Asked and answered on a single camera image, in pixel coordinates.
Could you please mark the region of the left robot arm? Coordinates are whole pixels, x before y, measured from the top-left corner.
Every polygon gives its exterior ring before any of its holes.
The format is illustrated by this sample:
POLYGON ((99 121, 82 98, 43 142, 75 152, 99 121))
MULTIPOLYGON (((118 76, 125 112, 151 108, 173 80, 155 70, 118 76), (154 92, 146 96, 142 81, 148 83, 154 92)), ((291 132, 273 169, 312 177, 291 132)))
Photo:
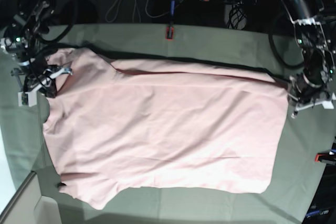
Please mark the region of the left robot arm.
POLYGON ((316 105, 333 110, 335 93, 329 84, 335 76, 335 39, 330 25, 323 16, 322 0, 280 0, 284 11, 272 21, 268 39, 277 61, 287 69, 302 69, 289 78, 288 102, 293 107, 292 117, 316 105), (285 62, 276 49, 273 34, 276 22, 287 16, 294 28, 296 44, 301 49, 302 62, 285 62))

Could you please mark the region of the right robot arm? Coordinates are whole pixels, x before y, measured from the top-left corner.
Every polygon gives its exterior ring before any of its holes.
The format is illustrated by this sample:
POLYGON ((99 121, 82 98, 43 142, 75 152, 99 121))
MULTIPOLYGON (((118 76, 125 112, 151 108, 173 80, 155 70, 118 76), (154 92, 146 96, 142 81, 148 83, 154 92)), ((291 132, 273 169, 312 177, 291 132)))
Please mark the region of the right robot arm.
POLYGON ((58 42, 73 28, 78 16, 78 1, 73 0, 70 23, 65 30, 52 40, 43 34, 49 33, 46 19, 55 10, 55 0, 23 0, 19 11, 1 38, 1 51, 18 64, 11 71, 17 79, 20 91, 18 105, 33 107, 37 104, 37 94, 47 98, 57 95, 56 78, 62 74, 72 74, 70 67, 50 65, 47 56, 58 49, 58 42))

